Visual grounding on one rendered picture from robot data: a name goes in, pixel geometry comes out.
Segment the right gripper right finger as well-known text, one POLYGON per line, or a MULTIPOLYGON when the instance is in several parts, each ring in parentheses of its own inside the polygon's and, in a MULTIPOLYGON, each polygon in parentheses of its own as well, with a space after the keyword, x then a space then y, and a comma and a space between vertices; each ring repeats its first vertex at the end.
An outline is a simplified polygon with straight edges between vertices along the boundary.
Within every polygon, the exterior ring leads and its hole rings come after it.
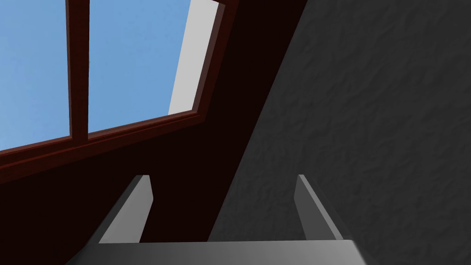
POLYGON ((294 201, 307 240, 352 239, 352 234, 315 181, 299 174, 294 201))

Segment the dark red framed window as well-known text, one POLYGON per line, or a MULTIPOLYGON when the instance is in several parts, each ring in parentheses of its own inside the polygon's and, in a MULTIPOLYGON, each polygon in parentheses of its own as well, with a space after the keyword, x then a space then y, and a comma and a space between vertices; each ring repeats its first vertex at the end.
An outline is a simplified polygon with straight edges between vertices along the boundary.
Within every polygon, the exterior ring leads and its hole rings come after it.
POLYGON ((0 0, 0 184, 205 120, 241 0, 0 0))

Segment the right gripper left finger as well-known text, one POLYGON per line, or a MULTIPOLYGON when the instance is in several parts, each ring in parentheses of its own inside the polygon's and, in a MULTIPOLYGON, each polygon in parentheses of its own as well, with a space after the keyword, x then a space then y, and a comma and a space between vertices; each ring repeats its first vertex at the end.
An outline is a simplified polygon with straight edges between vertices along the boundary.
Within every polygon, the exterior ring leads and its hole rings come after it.
POLYGON ((135 176, 87 243, 140 242, 153 200, 150 176, 135 176))

